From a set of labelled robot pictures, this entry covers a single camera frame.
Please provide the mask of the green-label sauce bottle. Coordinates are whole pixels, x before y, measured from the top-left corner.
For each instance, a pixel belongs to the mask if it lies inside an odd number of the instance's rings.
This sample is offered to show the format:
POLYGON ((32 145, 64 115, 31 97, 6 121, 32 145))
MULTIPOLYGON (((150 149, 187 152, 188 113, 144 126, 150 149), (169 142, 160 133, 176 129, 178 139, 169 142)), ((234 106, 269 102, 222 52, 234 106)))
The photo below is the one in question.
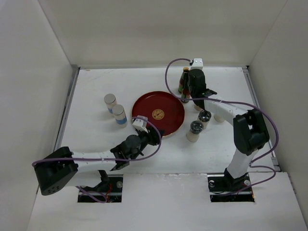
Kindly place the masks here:
POLYGON ((190 99, 189 87, 188 87, 188 83, 185 83, 182 88, 181 102, 188 103, 189 99, 190 99))
POLYGON ((184 67, 183 72, 180 77, 179 86, 178 86, 178 92, 182 94, 183 84, 184 84, 184 74, 189 71, 189 67, 184 67))

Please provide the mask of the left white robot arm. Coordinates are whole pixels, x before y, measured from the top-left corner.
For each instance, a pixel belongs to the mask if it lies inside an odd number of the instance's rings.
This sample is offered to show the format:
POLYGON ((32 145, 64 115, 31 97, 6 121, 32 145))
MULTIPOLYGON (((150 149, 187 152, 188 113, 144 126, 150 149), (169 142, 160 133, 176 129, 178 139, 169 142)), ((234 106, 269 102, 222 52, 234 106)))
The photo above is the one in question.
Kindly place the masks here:
POLYGON ((123 142, 106 152, 78 153, 69 147, 61 147, 44 159, 32 163, 41 194, 52 195, 62 188, 72 185, 72 179, 77 175, 98 171, 91 185, 98 192, 103 192, 108 186, 107 172, 119 171, 129 166, 131 162, 139 162, 150 158, 144 156, 143 150, 148 146, 161 145, 165 131, 148 127, 146 131, 136 131, 123 142))

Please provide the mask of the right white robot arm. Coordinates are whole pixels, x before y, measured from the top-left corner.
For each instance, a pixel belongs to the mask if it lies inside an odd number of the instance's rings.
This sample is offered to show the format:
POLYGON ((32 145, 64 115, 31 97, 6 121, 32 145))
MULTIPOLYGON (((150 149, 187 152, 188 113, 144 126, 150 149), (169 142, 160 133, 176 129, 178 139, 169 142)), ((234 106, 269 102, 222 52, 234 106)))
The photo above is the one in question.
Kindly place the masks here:
POLYGON ((196 106, 221 117, 233 127, 236 147, 232 161, 226 167, 223 185, 228 191, 240 186, 256 153, 269 141, 263 115, 257 109, 245 110, 234 103, 224 103, 217 93, 206 86, 200 69, 188 72, 188 89, 196 106))

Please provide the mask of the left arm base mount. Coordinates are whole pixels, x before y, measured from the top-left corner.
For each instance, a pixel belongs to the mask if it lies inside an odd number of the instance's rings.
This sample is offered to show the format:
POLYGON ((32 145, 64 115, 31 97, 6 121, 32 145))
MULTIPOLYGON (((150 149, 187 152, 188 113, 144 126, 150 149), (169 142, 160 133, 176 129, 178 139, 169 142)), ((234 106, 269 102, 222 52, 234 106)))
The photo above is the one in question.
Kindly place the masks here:
POLYGON ((95 172, 94 186, 81 186, 83 191, 78 192, 78 203, 121 203, 123 190, 123 175, 108 175, 104 170, 95 172))

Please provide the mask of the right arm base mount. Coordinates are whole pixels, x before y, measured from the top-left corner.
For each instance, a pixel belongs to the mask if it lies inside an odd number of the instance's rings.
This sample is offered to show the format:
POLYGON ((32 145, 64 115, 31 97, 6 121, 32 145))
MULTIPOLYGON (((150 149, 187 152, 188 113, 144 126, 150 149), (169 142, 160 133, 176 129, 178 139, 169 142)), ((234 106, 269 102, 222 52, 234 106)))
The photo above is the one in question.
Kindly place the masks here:
POLYGON ((251 181, 249 174, 236 182, 229 183, 224 174, 209 174, 207 176, 210 201, 220 202, 254 202, 253 190, 247 188, 251 181))

